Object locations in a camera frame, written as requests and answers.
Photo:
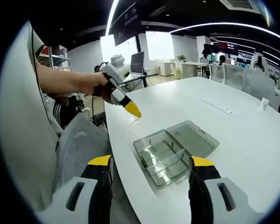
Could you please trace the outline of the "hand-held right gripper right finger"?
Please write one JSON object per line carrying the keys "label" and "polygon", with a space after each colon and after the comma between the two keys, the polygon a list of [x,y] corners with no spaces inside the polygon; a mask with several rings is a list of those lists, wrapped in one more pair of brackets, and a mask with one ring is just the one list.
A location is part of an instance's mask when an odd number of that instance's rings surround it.
{"label": "hand-held right gripper right finger", "polygon": [[249,205],[240,187],[221,177],[205,158],[189,158],[188,198],[192,224],[257,224],[265,217]]}

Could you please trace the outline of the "person's left hand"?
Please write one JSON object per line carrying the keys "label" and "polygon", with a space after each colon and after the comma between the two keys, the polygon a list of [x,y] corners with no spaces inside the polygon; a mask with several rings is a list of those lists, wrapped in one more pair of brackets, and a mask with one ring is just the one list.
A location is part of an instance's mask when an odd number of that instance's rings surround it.
{"label": "person's left hand", "polygon": [[80,76],[80,92],[92,95],[95,92],[96,87],[105,86],[108,83],[108,79],[103,73],[89,73]]}

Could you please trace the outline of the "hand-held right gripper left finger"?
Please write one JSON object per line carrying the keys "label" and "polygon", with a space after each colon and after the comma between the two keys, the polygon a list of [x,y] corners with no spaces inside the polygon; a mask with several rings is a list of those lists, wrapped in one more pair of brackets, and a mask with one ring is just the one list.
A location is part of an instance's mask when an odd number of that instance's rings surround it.
{"label": "hand-held right gripper left finger", "polygon": [[113,158],[88,162],[80,177],[58,189],[52,204],[38,213],[42,224],[109,224],[113,198]]}

